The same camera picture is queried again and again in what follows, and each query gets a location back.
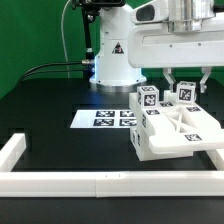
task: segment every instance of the white border frame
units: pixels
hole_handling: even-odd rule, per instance
[[[0,151],[0,197],[224,196],[224,171],[11,172],[25,148],[14,134]],[[224,150],[208,155],[224,167]]]

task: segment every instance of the warning label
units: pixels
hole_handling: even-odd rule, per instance
[[[112,54],[124,54],[124,51],[120,45],[120,43],[118,42],[117,45],[115,46]]]

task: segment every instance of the black table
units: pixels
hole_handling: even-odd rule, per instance
[[[160,91],[162,79],[150,80]],[[198,103],[223,125],[224,88],[208,81]],[[128,94],[97,92],[82,79],[24,81],[0,100],[0,143],[25,132],[13,171],[215,170],[205,152],[140,162],[129,129],[71,129],[78,109],[128,109]],[[223,223],[222,197],[1,198],[0,223]]]

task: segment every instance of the green wall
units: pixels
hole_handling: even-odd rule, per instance
[[[28,69],[64,61],[61,41],[61,14],[67,0],[1,0],[0,3],[0,97],[16,84]],[[131,0],[137,7],[147,1]],[[91,24],[93,46],[99,49],[99,22]],[[80,9],[70,8],[65,17],[65,37],[70,60],[85,57],[83,25]],[[161,76],[161,69],[144,70],[149,76]],[[215,68],[213,76],[224,83],[224,69]],[[200,69],[177,69],[175,76],[201,76]]]

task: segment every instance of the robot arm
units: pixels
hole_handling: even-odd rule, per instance
[[[100,17],[100,51],[95,57],[95,74],[90,87],[107,92],[129,92],[146,81],[141,69],[128,63],[127,40],[134,23],[130,20],[133,9],[124,0],[73,0],[73,8],[82,7],[87,59],[94,59],[89,23]]]
[[[129,63],[133,67],[202,67],[201,92],[211,67],[223,66],[224,13],[213,0],[154,0],[138,7],[131,18],[136,26],[129,35]]]

